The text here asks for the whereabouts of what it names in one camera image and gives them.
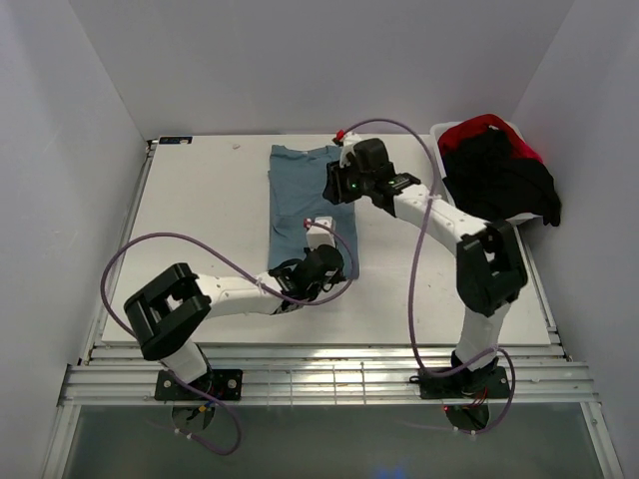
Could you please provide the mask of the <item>blue t shirt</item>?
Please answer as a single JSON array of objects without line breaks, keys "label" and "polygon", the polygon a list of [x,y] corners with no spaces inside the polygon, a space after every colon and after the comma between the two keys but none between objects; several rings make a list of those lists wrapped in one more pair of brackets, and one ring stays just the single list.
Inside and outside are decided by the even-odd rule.
[{"label": "blue t shirt", "polygon": [[268,267],[303,258],[308,246],[305,219],[331,217],[334,229],[345,239],[338,251],[344,258],[344,274],[359,277],[354,204],[334,205],[323,196],[326,165],[339,159],[340,149],[323,146],[298,151],[273,145],[270,154],[270,226]]}]

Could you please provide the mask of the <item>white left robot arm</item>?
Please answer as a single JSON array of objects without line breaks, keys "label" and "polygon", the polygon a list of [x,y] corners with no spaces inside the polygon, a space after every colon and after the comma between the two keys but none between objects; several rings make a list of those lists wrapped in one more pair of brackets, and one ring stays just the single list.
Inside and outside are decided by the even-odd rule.
[{"label": "white left robot arm", "polygon": [[343,257],[322,244],[259,274],[255,281],[239,276],[199,276],[188,264],[171,265],[124,303],[124,311],[148,361],[158,361],[177,375],[178,387],[190,398],[205,396],[212,386],[212,367],[192,340],[201,323],[235,314],[278,315],[313,302],[345,280]]}]

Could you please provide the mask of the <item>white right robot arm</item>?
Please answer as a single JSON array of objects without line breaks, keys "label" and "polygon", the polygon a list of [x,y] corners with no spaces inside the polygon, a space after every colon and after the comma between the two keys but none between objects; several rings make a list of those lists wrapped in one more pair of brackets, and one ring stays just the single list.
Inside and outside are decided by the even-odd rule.
[{"label": "white right robot arm", "polygon": [[418,227],[455,258],[456,291],[464,304],[459,340],[447,369],[421,363],[416,379],[441,397],[484,392],[498,370],[498,338],[511,304],[528,281],[513,227],[490,223],[449,204],[409,173],[399,173],[384,142],[340,133],[339,158],[326,166],[323,196],[334,205],[363,197],[392,217]]}]

